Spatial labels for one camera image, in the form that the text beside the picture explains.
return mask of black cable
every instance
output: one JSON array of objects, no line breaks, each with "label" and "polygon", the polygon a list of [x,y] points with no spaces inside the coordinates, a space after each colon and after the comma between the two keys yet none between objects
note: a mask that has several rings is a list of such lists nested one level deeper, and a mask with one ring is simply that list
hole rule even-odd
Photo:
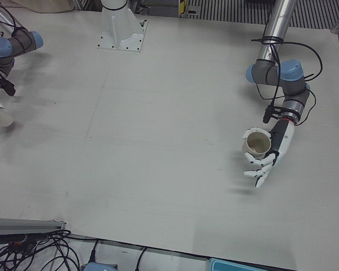
[{"label": "black cable", "polygon": [[295,126],[299,126],[299,125],[302,125],[306,120],[307,118],[309,117],[309,114],[310,114],[310,111],[316,106],[316,96],[314,94],[314,92],[312,92],[310,89],[308,89],[308,91],[312,94],[312,96],[314,97],[314,104],[312,105],[312,107],[309,109],[305,119],[301,122],[301,123],[298,123],[298,124],[295,124]]},{"label": "black cable", "polygon": [[[260,92],[260,88],[259,88],[259,85],[256,84],[256,88],[258,89],[258,93],[260,95],[260,97],[263,99],[263,100],[272,100],[273,98],[264,98],[264,96],[262,96],[261,92]],[[279,96],[279,97],[275,97],[275,99],[280,99],[280,98],[283,98],[285,97],[285,95],[283,96]]]},{"label": "black cable", "polygon": [[97,247],[98,242],[99,242],[99,240],[96,240],[94,247],[92,249],[92,252],[90,253],[88,263],[95,263],[95,248]]},{"label": "black cable", "polygon": [[145,247],[143,248],[141,254],[140,254],[140,257],[138,258],[138,261],[137,261],[137,266],[136,266],[136,270],[135,271],[140,271],[140,262],[141,262],[141,259],[143,257],[143,254],[146,252],[148,247]]}]

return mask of table surface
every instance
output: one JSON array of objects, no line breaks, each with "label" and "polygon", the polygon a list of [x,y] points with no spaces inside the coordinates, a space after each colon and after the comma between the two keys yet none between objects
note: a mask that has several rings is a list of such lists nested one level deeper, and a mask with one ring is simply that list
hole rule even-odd
[{"label": "table surface", "polygon": [[[245,71],[263,26],[146,17],[141,53],[98,50],[100,13],[14,9],[42,34],[16,60],[15,125],[0,128],[0,217],[76,234],[299,270],[339,270],[339,44],[290,28],[324,72],[318,105],[260,189],[242,175],[267,102]],[[284,46],[306,74],[306,49]],[[273,88],[261,87],[270,96]],[[312,105],[309,99],[307,109]]]}]

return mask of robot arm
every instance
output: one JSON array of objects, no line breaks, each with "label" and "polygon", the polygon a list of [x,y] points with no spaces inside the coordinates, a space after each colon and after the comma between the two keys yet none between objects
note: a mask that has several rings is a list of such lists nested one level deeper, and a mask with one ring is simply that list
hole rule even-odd
[{"label": "robot arm", "polygon": [[1,3],[0,25],[11,35],[10,38],[4,38],[3,33],[0,34],[0,88],[13,96],[14,85],[6,78],[14,66],[14,58],[42,47],[43,39],[37,32],[30,32],[23,27]]},{"label": "robot arm", "polygon": [[310,87],[305,82],[303,69],[298,60],[280,63],[277,50],[284,40],[297,0],[277,0],[269,24],[260,40],[262,43],[258,59],[246,71],[248,81],[256,84],[282,87],[284,101],[275,106],[272,100],[264,114],[263,122],[270,118],[278,122],[270,131],[271,148],[263,159],[256,159],[246,152],[247,160],[261,169],[246,171],[245,176],[257,178],[255,187],[260,187],[272,167],[279,163],[286,154],[294,134],[294,126],[300,121]]}]

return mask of black wire bundle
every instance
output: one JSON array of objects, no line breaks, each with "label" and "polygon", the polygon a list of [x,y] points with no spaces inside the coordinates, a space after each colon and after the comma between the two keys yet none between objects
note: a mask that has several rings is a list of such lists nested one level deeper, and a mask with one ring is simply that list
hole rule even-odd
[{"label": "black wire bundle", "polygon": [[65,266],[67,270],[80,271],[80,263],[77,253],[69,246],[66,238],[70,239],[69,230],[57,230],[47,233],[45,241],[26,241],[22,243],[9,243],[0,249],[0,270],[26,271],[33,263],[34,257],[42,251],[55,247],[59,255],[43,265],[41,270],[53,263],[55,260],[62,260],[55,271]]}]

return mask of silver arm segment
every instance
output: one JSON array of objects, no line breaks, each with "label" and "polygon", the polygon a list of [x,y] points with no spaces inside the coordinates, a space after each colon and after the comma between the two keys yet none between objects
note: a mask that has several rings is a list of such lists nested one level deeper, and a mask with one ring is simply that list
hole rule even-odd
[{"label": "silver arm segment", "polygon": [[[272,15],[264,33],[265,37],[277,37],[284,39],[288,30],[290,20],[293,16],[294,9],[298,0],[278,0],[274,6]],[[281,44],[274,45],[279,50]],[[262,45],[260,48],[258,59],[270,60],[274,62],[271,49],[268,45]]]}]

